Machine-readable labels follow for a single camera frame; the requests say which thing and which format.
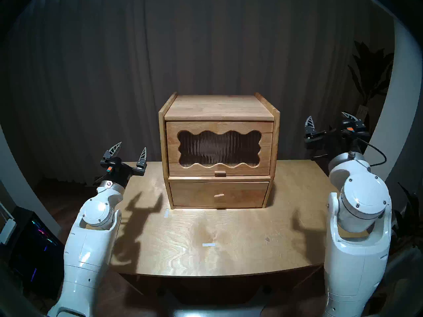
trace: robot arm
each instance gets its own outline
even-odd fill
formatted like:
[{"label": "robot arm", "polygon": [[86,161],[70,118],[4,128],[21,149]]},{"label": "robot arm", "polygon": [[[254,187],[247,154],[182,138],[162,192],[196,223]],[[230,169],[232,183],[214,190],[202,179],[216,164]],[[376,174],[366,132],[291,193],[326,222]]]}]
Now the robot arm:
[{"label": "robot arm", "polygon": [[132,168],[117,157],[120,147],[121,142],[104,153],[100,162],[107,172],[104,180],[97,188],[97,195],[81,207],[72,225],[63,255],[62,293],[48,312],[49,317],[94,314],[96,289],[109,265],[121,223],[121,212],[115,206],[122,201],[129,178],[143,176],[147,167],[146,148],[137,167]]},{"label": "robot arm", "polygon": [[[330,131],[316,132],[311,117],[305,123],[306,146],[313,154],[327,150],[324,156],[332,159],[329,179],[339,191],[339,196],[333,192],[328,198],[325,317],[361,316],[385,272],[391,238],[388,188],[370,172],[358,145],[359,141],[367,144],[363,138],[369,134],[360,120],[344,112],[343,116],[346,119],[339,128]],[[339,227],[358,233],[373,223],[373,230],[364,238],[339,235]]]}]

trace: dark floor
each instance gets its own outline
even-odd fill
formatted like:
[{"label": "dark floor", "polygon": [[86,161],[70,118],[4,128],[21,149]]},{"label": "dark floor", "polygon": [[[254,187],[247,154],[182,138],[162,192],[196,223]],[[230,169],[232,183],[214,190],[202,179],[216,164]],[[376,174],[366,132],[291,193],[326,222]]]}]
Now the dark floor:
[{"label": "dark floor", "polygon": [[[35,193],[62,227],[65,243],[83,203],[96,195],[95,187],[43,179]],[[220,278],[173,278],[120,275],[111,269],[98,291],[97,315],[166,316],[162,295],[171,293],[189,305],[235,304],[249,301],[264,286],[271,300],[261,316],[321,316],[325,305],[325,282],[321,266],[266,275]]]}]

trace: wooden cabinet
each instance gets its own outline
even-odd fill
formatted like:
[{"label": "wooden cabinet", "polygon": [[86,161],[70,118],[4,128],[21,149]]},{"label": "wooden cabinet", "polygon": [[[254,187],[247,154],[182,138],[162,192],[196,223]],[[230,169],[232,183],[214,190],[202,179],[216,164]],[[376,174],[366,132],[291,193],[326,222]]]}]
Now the wooden cabinet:
[{"label": "wooden cabinet", "polygon": [[159,112],[172,208],[265,207],[277,158],[279,111],[255,96],[178,96]]}]

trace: wooden drawer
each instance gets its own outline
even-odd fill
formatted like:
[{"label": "wooden drawer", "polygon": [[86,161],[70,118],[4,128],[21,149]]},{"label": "wooden drawer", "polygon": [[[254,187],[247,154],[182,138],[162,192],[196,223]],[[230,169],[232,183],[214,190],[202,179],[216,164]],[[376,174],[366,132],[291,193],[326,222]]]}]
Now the wooden drawer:
[{"label": "wooden drawer", "polygon": [[166,122],[169,175],[269,175],[272,132],[273,122]]},{"label": "wooden drawer", "polygon": [[176,208],[261,208],[269,182],[170,182]]}]

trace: gray curtain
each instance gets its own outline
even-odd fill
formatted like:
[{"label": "gray curtain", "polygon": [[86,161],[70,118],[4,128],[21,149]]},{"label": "gray curtain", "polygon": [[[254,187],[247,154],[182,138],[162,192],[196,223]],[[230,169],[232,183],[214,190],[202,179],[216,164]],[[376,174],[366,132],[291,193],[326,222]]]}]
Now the gray curtain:
[{"label": "gray curtain", "polygon": [[172,92],[260,92],[281,112],[278,158],[304,159],[306,117],[327,127],[361,103],[355,39],[392,52],[392,19],[368,0],[32,0],[2,45],[1,122],[46,177],[92,183],[116,142],[161,160]]}]

